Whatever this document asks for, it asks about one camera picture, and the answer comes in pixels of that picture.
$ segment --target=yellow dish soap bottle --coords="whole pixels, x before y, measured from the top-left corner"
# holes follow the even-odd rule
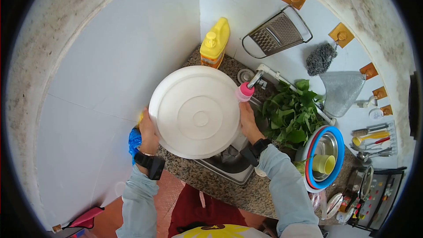
[[[201,47],[201,65],[218,69],[225,55],[225,46],[229,39],[229,24],[226,18],[220,18],[206,34]]]

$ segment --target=pink bag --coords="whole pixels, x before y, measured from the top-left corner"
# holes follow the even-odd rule
[[[70,228],[70,227],[81,227],[92,229],[94,227],[94,217],[98,214],[102,213],[104,208],[101,207],[94,207],[89,211],[85,212],[81,216],[79,216],[76,220],[71,221],[66,227],[62,229]]]

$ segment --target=person's right hand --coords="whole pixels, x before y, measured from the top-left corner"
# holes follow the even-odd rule
[[[250,103],[240,102],[239,109],[241,110],[241,131],[250,143],[253,145],[259,139],[266,139],[266,137],[264,137],[257,128],[254,111],[252,110]]]

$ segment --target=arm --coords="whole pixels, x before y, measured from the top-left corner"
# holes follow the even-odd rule
[[[154,127],[146,108],[143,115],[144,118],[139,126],[140,134],[143,135],[139,150],[143,153],[155,155],[159,139],[154,134]],[[147,177],[147,174],[148,170],[145,167],[138,164],[133,165],[131,177],[126,182],[122,194],[124,224],[116,230],[116,235],[119,238],[156,237],[157,212],[153,196],[157,194],[159,187],[156,181]]]
[[[137,165],[132,167],[122,195],[124,224],[116,230],[119,238],[156,237],[157,213],[153,196],[158,190],[156,181],[141,173]]]
[[[264,139],[257,128],[250,104],[240,103],[239,107],[242,133],[252,145]],[[269,190],[279,218],[278,236],[321,237],[317,226],[319,219],[314,214],[303,178],[290,158],[274,145],[269,145],[260,155],[258,168],[266,172],[271,180]]]
[[[317,226],[319,219],[314,214],[303,178],[290,158],[269,145],[260,155],[258,168],[266,172],[271,180],[269,190],[279,218],[278,236],[293,223],[314,225],[320,233]]]

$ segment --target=red pants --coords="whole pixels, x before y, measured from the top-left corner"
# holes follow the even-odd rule
[[[236,207],[207,194],[204,194],[204,200],[205,208],[201,205],[200,191],[188,184],[185,185],[172,212],[169,238],[179,234],[177,227],[187,226],[195,221],[205,222],[207,225],[247,225],[245,218]]]

